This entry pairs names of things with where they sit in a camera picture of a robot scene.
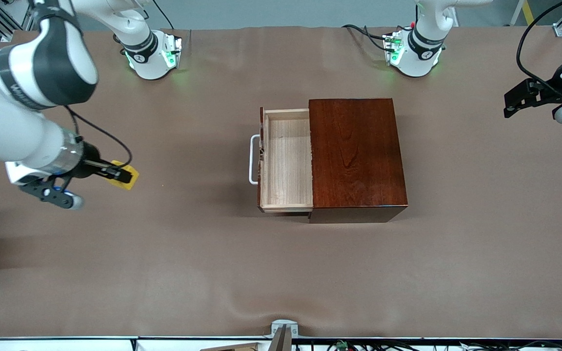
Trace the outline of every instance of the drawer handle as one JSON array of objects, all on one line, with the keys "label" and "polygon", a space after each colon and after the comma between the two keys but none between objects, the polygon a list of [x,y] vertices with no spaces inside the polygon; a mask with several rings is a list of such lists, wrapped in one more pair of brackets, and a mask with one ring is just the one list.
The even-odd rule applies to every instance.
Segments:
[{"label": "drawer handle", "polygon": [[255,139],[257,138],[259,138],[259,134],[250,137],[250,153],[248,154],[248,182],[254,186],[257,185],[257,180],[253,180],[253,168],[255,167],[253,164],[253,149],[255,148]]}]

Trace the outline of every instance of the wire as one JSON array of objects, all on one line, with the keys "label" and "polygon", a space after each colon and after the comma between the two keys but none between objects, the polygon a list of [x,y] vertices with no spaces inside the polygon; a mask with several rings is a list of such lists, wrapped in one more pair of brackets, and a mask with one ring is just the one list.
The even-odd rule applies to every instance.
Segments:
[{"label": "wire", "polygon": [[153,0],[153,3],[156,5],[156,7],[158,8],[158,10],[160,11],[160,13],[162,13],[162,15],[164,16],[164,18],[166,18],[166,21],[168,22],[168,24],[170,24],[170,29],[172,29],[173,31],[175,30],[175,27],[172,26],[172,22],[170,22],[170,20],[168,19],[168,16],[166,16],[166,14],[163,12],[162,7],[160,7],[158,5],[158,2],[156,0]]},{"label": "wire", "polygon": [[73,126],[75,126],[75,134],[80,135],[80,124],[78,123],[78,119],[75,117],[74,114],[71,114],[71,120],[73,120]]},{"label": "wire", "polygon": [[354,24],[347,24],[345,26],[342,26],[342,28],[352,28],[352,29],[355,29],[355,31],[358,31],[359,33],[363,34],[364,36],[370,36],[370,37],[373,37],[375,39],[382,39],[383,38],[383,37],[377,36],[375,34],[370,34],[367,31],[364,32],[363,29],[355,26]]},{"label": "wire", "polygon": [[125,145],[125,143],[123,143],[122,141],[120,141],[119,138],[115,137],[114,135],[110,134],[108,131],[106,131],[105,129],[97,126],[96,124],[90,122],[89,120],[87,120],[86,118],[83,118],[82,116],[80,116],[80,114],[76,113],[75,111],[73,111],[71,109],[71,107],[69,107],[68,105],[64,105],[64,108],[69,111],[69,113],[71,114],[71,118],[73,118],[73,120],[76,120],[76,118],[79,118],[80,120],[82,120],[82,122],[84,122],[85,124],[93,127],[94,129],[100,131],[101,133],[105,134],[107,137],[111,138],[112,140],[114,140],[116,143],[118,143],[118,145],[122,146],[123,149],[125,149],[125,151],[127,152],[128,155],[128,160],[127,162],[123,163],[120,166],[116,166],[116,165],[107,165],[107,164],[99,164],[99,167],[103,167],[103,168],[112,168],[112,169],[121,169],[129,164],[131,164],[131,161],[133,160],[134,156],[131,153],[131,150],[129,149],[129,147],[127,147],[127,145]]},{"label": "wire", "polygon": [[[119,43],[120,45],[123,45],[123,43],[120,42],[119,37],[116,36],[116,33],[112,34],[112,39],[113,39],[115,42]],[[123,56],[125,55],[125,47],[124,47],[124,46],[120,49],[119,53],[120,53],[121,55],[123,55]]]},{"label": "wire", "polygon": [[530,32],[530,30],[533,29],[535,24],[537,24],[537,22],[539,22],[542,18],[544,18],[546,16],[546,14],[551,13],[552,11],[554,11],[555,9],[557,9],[558,7],[561,7],[561,6],[562,6],[562,1],[558,2],[554,6],[550,7],[549,9],[544,11],[542,14],[540,14],[537,18],[535,18],[535,20],[533,20],[533,22],[524,31],[524,34],[522,34],[522,38],[520,39],[520,44],[517,47],[517,54],[515,55],[515,60],[517,61],[517,66],[519,67],[520,71],[524,72],[527,76],[537,80],[537,82],[541,83],[544,87],[548,88],[550,91],[552,91],[553,93],[555,93],[558,96],[562,96],[562,93],[559,93],[558,91],[556,91],[555,88],[550,86],[548,84],[548,82],[539,78],[535,74],[531,73],[528,69],[524,68],[524,65],[522,65],[522,60],[521,60],[520,56],[522,55],[522,47],[524,46],[524,40],[526,40],[526,36],[528,36],[528,33]]},{"label": "wire", "polygon": [[351,28],[351,29],[355,29],[355,31],[358,31],[359,33],[363,34],[364,36],[368,37],[368,39],[370,40],[370,42],[372,42],[372,44],[374,44],[374,46],[378,47],[379,49],[383,50],[383,51],[387,51],[388,53],[393,53],[394,50],[393,49],[386,49],[385,47],[382,47],[381,45],[377,44],[376,41],[374,41],[374,39],[379,39],[379,40],[383,40],[383,37],[380,36],[376,36],[375,34],[370,34],[368,32],[368,27],[364,26],[363,29],[355,26],[354,24],[347,24],[345,26],[342,26],[342,28]]},{"label": "wire", "polygon": [[510,347],[508,345],[504,345],[504,344],[500,344],[497,343],[497,346],[488,346],[488,345],[482,345],[482,344],[478,344],[478,343],[471,343],[470,346],[476,347],[475,349],[468,349],[468,351],[521,351],[521,349],[524,349],[526,347],[532,347],[532,346],[539,346],[539,347],[550,347],[553,349],[561,349],[562,350],[562,345],[560,344],[556,344],[555,342],[549,342],[549,341],[544,341],[544,340],[536,340],[533,342],[530,342],[524,346],[520,346],[520,347]]}]

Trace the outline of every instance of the gray floor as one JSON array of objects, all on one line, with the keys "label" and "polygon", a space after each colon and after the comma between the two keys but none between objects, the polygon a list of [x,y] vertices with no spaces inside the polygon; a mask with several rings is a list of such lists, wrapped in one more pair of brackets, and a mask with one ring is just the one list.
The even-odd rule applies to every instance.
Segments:
[{"label": "gray floor", "polygon": [[[344,24],[378,27],[408,24],[414,20],[412,0],[157,0],[179,29],[236,29],[263,26],[340,27]],[[534,16],[555,4],[555,0],[531,1]],[[483,7],[457,9],[461,26],[503,26],[509,23],[517,0],[494,0]],[[154,6],[147,6],[149,26],[169,27]],[[562,7],[540,24],[551,24],[562,16]],[[85,31],[105,31],[101,23],[82,16]],[[525,26],[520,14],[518,26]]]}]

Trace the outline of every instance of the table surface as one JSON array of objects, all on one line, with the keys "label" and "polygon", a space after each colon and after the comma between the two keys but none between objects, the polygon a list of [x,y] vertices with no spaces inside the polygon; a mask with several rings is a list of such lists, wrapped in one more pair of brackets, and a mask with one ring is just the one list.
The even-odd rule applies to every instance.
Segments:
[{"label": "table surface", "polygon": [[[552,107],[502,118],[522,31],[455,28],[425,78],[346,29],[183,31],[181,70],[157,81],[86,33],[100,85],[74,109],[131,147],[140,178],[76,180],[87,204],[70,212],[0,163],[0,336],[255,335],[291,318],[316,336],[562,338],[562,125]],[[522,59],[551,76],[562,38],[536,28]],[[386,224],[261,214],[259,107],[348,97],[394,99],[408,209]]]}]

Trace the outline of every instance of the wooden drawer box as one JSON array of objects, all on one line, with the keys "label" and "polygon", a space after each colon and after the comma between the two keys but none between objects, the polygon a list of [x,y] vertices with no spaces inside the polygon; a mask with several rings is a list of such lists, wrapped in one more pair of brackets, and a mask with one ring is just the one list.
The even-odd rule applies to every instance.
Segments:
[{"label": "wooden drawer box", "polygon": [[407,207],[390,98],[261,108],[258,206],[312,223],[387,222]]}]

